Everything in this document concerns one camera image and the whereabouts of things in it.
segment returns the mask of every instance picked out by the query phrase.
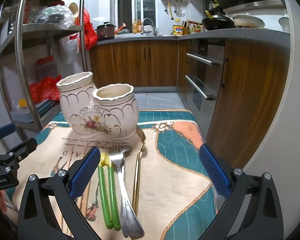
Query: faucet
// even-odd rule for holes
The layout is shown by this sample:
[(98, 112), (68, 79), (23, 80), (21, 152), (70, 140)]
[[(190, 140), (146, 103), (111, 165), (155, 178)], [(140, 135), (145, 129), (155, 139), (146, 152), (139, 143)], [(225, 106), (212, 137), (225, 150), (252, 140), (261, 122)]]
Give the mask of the faucet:
[(152, 28), (153, 28), (153, 36), (157, 36), (157, 32), (156, 32), (156, 30), (155, 30), (155, 28), (154, 28), (153, 21), (152, 21), (150, 18), (144, 18), (144, 19), (143, 19), (143, 21), (142, 21), (142, 32), (141, 32), (141, 34), (143, 34), (143, 32), (145, 31), (145, 25), (144, 25), (145, 20), (150, 20), (151, 26), (152, 26)]

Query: white plastic bag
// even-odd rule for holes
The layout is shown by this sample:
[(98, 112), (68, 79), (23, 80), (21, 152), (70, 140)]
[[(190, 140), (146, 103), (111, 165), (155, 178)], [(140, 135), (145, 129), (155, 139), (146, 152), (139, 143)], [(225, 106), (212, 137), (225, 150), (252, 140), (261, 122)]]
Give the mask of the white plastic bag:
[(75, 18), (71, 10), (63, 5), (42, 9), (35, 18), (36, 23), (52, 23), (64, 30), (74, 25), (74, 20)]
[(74, 64), (77, 61), (77, 55), (79, 53), (78, 37), (72, 40), (70, 36), (61, 38), (58, 44), (62, 62), (65, 64)]

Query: blue gripper pad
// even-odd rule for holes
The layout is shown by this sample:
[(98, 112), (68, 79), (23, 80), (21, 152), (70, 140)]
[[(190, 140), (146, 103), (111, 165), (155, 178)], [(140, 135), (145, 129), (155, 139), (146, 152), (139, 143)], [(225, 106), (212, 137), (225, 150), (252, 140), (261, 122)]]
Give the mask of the blue gripper pad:
[(93, 173), (100, 162), (100, 150), (95, 147), (85, 158), (78, 171), (71, 180), (71, 190), (69, 195), (72, 199), (82, 196)]
[(199, 149), (199, 158), (217, 193), (228, 198), (231, 194), (229, 178), (211, 154), (210, 150), (204, 144), (201, 145)]
[(16, 126), (13, 123), (7, 124), (0, 128), (0, 140), (9, 134), (12, 134), (16, 131)]

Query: double vase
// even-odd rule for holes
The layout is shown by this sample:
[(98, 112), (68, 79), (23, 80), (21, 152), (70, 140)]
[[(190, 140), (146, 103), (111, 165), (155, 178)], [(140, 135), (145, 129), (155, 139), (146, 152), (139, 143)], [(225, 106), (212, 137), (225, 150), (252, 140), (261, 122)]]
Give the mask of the double vase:
[(119, 140), (131, 137), (139, 112), (133, 86), (112, 84), (97, 89), (92, 76), (82, 72), (57, 83), (66, 121), (81, 139), (99, 134)]

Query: window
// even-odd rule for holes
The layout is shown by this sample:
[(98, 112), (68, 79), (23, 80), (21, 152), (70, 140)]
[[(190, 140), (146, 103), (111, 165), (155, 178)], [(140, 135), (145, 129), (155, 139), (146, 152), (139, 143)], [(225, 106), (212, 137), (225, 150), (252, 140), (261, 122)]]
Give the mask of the window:
[(154, 26), (155, 20), (155, 0), (117, 0), (118, 1), (118, 26), (124, 22), (127, 29), (132, 30), (133, 19), (141, 21), (150, 18)]

